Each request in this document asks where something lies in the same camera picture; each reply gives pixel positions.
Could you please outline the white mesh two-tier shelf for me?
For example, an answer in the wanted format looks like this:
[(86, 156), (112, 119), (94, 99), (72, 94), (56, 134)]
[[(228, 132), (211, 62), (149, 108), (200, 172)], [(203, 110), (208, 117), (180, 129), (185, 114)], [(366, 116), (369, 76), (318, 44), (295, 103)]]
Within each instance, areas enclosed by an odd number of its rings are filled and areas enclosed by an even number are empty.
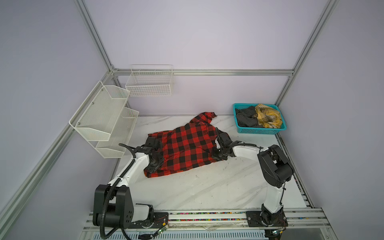
[(98, 82), (69, 120), (69, 125), (103, 158), (119, 159), (126, 152), (139, 112), (128, 107), (130, 91)]

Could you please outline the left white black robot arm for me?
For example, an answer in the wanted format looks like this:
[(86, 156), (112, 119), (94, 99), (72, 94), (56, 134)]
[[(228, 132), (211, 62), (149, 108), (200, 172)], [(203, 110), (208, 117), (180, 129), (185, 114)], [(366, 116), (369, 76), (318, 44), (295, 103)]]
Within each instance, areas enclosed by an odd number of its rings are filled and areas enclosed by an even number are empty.
[(153, 206), (135, 204), (130, 187), (140, 174), (154, 173), (164, 163), (162, 143), (155, 138), (149, 137), (144, 145), (135, 148), (123, 143), (119, 146), (131, 153), (131, 160), (108, 184), (99, 185), (94, 196), (93, 225), (106, 236), (106, 228), (111, 228), (112, 234), (133, 225), (148, 228), (154, 223)]

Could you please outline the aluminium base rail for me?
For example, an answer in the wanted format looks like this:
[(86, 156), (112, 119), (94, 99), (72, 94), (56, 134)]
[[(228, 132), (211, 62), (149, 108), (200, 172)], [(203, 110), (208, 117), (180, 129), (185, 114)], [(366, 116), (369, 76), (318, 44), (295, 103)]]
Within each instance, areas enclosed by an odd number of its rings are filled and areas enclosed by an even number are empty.
[(117, 230), (111, 240), (128, 236), (138, 240), (154, 234), (157, 240), (336, 240), (337, 236), (322, 209), (285, 209), (273, 225), (264, 225), (261, 210), (159, 211), (165, 222), (141, 228), (133, 225)]

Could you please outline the aluminium frame profile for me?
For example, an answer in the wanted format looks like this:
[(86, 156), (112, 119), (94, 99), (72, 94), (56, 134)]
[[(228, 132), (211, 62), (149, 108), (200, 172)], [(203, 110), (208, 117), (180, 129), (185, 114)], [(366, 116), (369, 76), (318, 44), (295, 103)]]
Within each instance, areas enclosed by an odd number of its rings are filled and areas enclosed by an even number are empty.
[[(280, 104), (285, 97), (285, 94), (288, 92), (291, 84), (293, 83), (294, 78), (302, 67), (304, 61), (306, 60), (309, 52), (312, 50), (313, 45), (315, 44), (320, 32), (323, 30), (324, 25), (332, 15), (335, 7), (337, 6), (338, 1), (327, 1), (322, 13), (311, 32), (311, 35), (306, 42), (303, 51), (300, 54), (298, 62), (295, 64), (292, 70), (282, 70), (282, 69), (176, 69), (173, 71), (175, 76), (289, 76), (290, 80), (283, 87), (282, 93), (279, 95), (277, 103)], [(95, 42), (98, 51), (100, 54), (104, 54), (105, 50), (102, 46), (101, 39), (97, 33), (96, 27), (92, 21), (89, 10), (86, 6), (85, 1), (75, 1), (75, 5), (82, 17), (93, 41)], [(12, 197), (10, 202), (1, 212), (1, 232), (7, 232), (17, 218), (20, 216), (21, 212), (24, 210), (31, 196), (36, 191), (37, 187), (49, 173), (53, 165), (56, 163), (57, 159), (61, 155), (62, 151), (69, 142), (75, 129), (67, 124), (45, 155), (42, 157), (40, 162), (33, 169), (31, 174), (26, 178), (23, 184), (20, 186), (18, 191)]]

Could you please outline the yellow plaid shirt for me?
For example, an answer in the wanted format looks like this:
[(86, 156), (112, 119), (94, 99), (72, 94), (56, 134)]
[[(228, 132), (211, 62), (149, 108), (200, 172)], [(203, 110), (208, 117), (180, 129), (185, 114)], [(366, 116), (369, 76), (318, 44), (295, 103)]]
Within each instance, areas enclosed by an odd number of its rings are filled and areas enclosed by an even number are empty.
[(281, 113), (270, 107), (263, 104), (258, 104), (255, 106), (258, 123), (260, 126), (268, 129), (280, 129), (283, 125), (283, 118)]

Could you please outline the red black plaid shirt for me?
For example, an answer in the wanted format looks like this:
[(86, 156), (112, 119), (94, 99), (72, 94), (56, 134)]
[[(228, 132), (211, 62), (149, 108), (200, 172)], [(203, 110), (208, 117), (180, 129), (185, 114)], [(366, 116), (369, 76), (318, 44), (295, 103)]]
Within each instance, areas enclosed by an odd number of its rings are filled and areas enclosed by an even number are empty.
[(145, 176), (162, 177), (218, 162), (213, 158), (218, 134), (211, 125), (216, 117), (214, 112), (203, 112), (184, 126), (148, 134), (162, 142), (159, 153), (164, 157), (164, 163), (153, 173), (145, 170)]

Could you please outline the teal plastic basket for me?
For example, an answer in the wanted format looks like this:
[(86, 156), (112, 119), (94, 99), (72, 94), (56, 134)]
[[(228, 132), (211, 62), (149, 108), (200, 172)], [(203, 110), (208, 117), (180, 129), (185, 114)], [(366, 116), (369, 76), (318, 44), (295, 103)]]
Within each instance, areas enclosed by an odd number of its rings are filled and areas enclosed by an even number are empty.
[(268, 128), (264, 128), (264, 127), (260, 127), (260, 128), (243, 128), (243, 127), (240, 127), (238, 125), (238, 121), (236, 119), (236, 112), (235, 112), (235, 109), (246, 109), (250, 106), (257, 106), (258, 104), (244, 104), (244, 103), (235, 103), (233, 104), (233, 112), (234, 112), (234, 119), (235, 119), (235, 123), (236, 123), (236, 127), (237, 127), (237, 130), (238, 130), (238, 133), (241, 133), (241, 134), (262, 134), (262, 135), (275, 135), (281, 131), (285, 131), (287, 129), (287, 125), (286, 125), (286, 121), (284, 120), (284, 117), (280, 111), (280, 109), (276, 106), (276, 105), (269, 105), (269, 104), (263, 104), (263, 105), (266, 105), (266, 106), (270, 106), (276, 110), (278, 110), (281, 115), (282, 115), (282, 118), (283, 118), (283, 125), (280, 129), (268, 129)]

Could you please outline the dark grey shirt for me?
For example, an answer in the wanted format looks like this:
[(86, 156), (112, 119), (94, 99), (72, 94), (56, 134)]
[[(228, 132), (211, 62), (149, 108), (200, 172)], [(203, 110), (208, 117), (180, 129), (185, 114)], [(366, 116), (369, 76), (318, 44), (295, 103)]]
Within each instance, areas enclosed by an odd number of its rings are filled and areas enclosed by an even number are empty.
[(255, 106), (246, 109), (235, 109), (238, 125), (243, 128), (260, 128)]

